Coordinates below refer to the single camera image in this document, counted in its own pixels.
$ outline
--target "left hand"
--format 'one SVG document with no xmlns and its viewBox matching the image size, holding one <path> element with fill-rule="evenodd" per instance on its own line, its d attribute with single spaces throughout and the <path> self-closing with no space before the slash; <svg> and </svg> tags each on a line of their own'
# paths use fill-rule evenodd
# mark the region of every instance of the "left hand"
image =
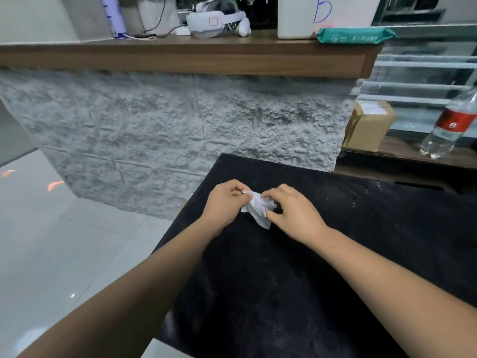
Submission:
<svg viewBox="0 0 477 358">
<path fill-rule="evenodd" d="M 243 206 L 252 201 L 253 195 L 243 194 L 243 190 L 251 191 L 250 187 L 233 179 L 215 186 L 209 194 L 200 219 L 211 224 L 217 235 L 235 220 Z"/>
</svg>

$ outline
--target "white tile floor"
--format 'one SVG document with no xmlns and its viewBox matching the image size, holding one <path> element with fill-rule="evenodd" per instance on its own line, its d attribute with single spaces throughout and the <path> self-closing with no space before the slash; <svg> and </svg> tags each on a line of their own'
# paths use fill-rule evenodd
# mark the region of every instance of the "white tile floor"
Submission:
<svg viewBox="0 0 477 358">
<path fill-rule="evenodd" d="M 147 258 L 171 222 L 76 198 L 40 151 L 0 168 L 0 357 Z M 153 340 L 143 358 L 185 358 Z"/>
</svg>

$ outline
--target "forearm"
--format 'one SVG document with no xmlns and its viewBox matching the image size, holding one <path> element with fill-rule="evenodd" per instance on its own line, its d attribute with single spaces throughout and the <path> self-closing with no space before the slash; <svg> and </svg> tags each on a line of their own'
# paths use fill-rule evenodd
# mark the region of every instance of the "forearm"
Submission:
<svg viewBox="0 0 477 358">
<path fill-rule="evenodd" d="M 310 246 L 412 358 L 477 357 L 477 310 L 336 230 Z"/>
<path fill-rule="evenodd" d="M 217 232 L 199 219 L 68 314 L 20 357 L 140 357 Z"/>
</svg>

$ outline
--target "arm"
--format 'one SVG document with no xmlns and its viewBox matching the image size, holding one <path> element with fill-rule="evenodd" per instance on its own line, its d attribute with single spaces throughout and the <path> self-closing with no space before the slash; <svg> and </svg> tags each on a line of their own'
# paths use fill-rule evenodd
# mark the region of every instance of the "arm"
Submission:
<svg viewBox="0 0 477 358">
<path fill-rule="evenodd" d="M 477 309 L 326 226 L 313 204 L 281 185 L 267 217 L 333 266 L 412 358 L 477 357 Z"/>
<path fill-rule="evenodd" d="M 250 202 L 239 181 L 216 186 L 202 216 L 69 313 L 19 358 L 140 357 L 209 242 Z"/>
</svg>

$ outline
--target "wooden shelf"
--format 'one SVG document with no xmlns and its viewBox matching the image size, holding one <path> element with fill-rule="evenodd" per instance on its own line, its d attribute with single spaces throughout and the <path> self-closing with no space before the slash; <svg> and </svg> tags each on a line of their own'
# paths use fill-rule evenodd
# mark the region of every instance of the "wooden shelf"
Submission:
<svg viewBox="0 0 477 358">
<path fill-rule="evenodd" d="M 448 156 L 432 159 L 419 152 L 420 142 L 408 141 L 396 137 L 384 137 L 377 152 L 343 148 L 344 151 L 358 152 L 375 156 L 407 159 L 418 162 L 433 163 L 446 166 L 477 169 L 477 153 L 470 148 L 455 147 Z"/>
<path fill-rule="evenodd" d="M 248 38 L 170 35 L 155 41 L 0 46 L 0 67 L 171 73 L 368 78 L 380 45 L 279 40 L 277 30 Z"/>
</svg>

